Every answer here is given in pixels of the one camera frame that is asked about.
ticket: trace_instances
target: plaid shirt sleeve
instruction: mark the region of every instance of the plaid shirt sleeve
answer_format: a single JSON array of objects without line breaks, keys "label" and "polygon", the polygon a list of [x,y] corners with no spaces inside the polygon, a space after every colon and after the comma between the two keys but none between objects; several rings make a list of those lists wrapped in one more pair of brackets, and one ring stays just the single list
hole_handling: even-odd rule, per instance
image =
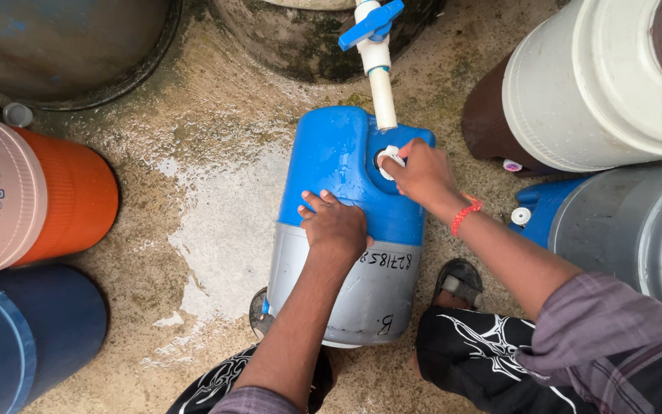
[{"label": "plaid shirt sleeve", "polygon": [[244,387],[226,394],[210,414],[300,414],[284,397],[259,387]]},{"label": "plaid shirt sleeve", "polygon": [[517,360],[601,412],[662,413],[662,304],[612,276],[577,276],[547,300]]}]

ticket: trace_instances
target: wet concrete floor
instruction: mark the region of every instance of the wet concrete floor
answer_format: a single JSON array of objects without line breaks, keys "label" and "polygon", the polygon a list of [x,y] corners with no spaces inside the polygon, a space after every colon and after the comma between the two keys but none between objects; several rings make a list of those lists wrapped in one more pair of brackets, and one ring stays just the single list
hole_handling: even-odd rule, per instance
[{"label": "wet concrete floor", "polygon": [[[393,64],[399,121],[432,130],[462,189],[503,222],[518,179],[501,161],[476,161],[460,131],[474,84],[564,0],[449,0]],[[372,110],[366,79],[311,85],[255,63],[205,11],[186,1],[160,68],[97,109],[36,111],[32,129],[90,146],[114,168],[121,208],[95,247],[63,261],[91,275],[111,321],[96,359],[25,414],[160,414],[190,382],[253,344],[249,300],[269,278],[274,220],[298,118],[326,105]],[[416,320],[439,268],[464,257],[483,273],[488,312],[521,310],[445,225],[428,222],[413,322],[396,343],[335,351],[338,385],[323,413],[477,412],[413,376]]]}]

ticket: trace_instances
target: white cap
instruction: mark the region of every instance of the white cap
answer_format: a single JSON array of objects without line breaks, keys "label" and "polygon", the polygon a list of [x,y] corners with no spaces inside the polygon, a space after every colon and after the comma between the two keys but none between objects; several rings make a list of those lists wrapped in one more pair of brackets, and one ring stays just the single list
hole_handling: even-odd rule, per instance
[{"label": "white cap", "polygon": [[514,172],[517,173],[518,171],[520,171],[522,169],[521,164],[518,164],[518,163],[516,163],[515,161],[512,161],[512,160],[505,160],[505,162],[502,164],[502,166],[506,170],[512,171],[513,173]]},{"label": "white cap", "polygon": [[2,111],[5,124],[24,128],[32,123],[32,111],[21,103],[12,102]]},{"label": "white cap", "polygon": [[405,161],[403,161],[402,158],[400,158],[400,156],[397,155],[397,152],[398,152],[398,151],[400,151],[400,148],[398,148],[397,146],[394,146],[394,145],[388,145],[387,148],[386,148],[384,151],[381,151],[381,152],[377,155],[377,165],[380,166],[380,174],[382,174],[382,176],[383,176],[385,179],[390,180],[390,181],[394,181],[395,179],[392,178],[392,175],[388,174],[388,173],[382,168],[382,164],[380,163],[380,157],[383,156],[383,155],[387,155],[387,156],[389,156],[389,157],[392,159],[392,161],[395,161],[396,163],[398,163],[398,165],[400,165],[400,166],[405,166]]},{"label": "white cap", "polygon": [[530,212],[530,210],[526,209],[525,207],[518,207],[515,209],[510,216],[510,219],[513,221],[513,223],[525,227],[525,225],[530,221],[530,217],[533,215],[533,213]]}]

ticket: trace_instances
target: gray container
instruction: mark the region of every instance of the gray container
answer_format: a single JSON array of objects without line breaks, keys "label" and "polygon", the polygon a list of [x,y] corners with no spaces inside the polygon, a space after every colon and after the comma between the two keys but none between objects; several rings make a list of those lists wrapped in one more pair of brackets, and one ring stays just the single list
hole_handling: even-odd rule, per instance
[{"label": "gray container", "polygon": [[[308,256],[305,230],[275,225],[275,244],[268,286],[269,313],[277,316],[298,281]],[[344,281],[324,345],[356,348],[392,342],[410,323],[422,248],[375,241]]]},{"label": "gray container", "polygon": [[662,166],[599,174],[556,213],[548,246],[662,302]]},{"label": "gray container", "polygon": [[0,92],[31,108],[108,102],[168,49],[181,0],[0,0]]}]

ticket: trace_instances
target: sandal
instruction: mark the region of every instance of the sandal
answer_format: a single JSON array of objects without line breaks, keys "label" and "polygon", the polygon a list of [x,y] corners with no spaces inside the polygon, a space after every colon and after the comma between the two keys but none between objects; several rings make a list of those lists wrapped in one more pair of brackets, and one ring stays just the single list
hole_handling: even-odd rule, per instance
[{"label": "sandal", "polygon": [[262,339],[270,330],[270,326],[275,321],[275,317],[267,313],[269,304],[267,303],[267,287],[263,287],[254,294],[252,303],[249,305],[249,325],[252,331],[257,335],[257,339]]},{"label": "sandal", "polygon": [[464,259],[453,259],[441,268],[436,280],[436,288],[433,290],[431,306],[441,290],[446,290],[472,305],[474,310],[479,309],[483,304],[482,277],[479,276],[477,269]]}]

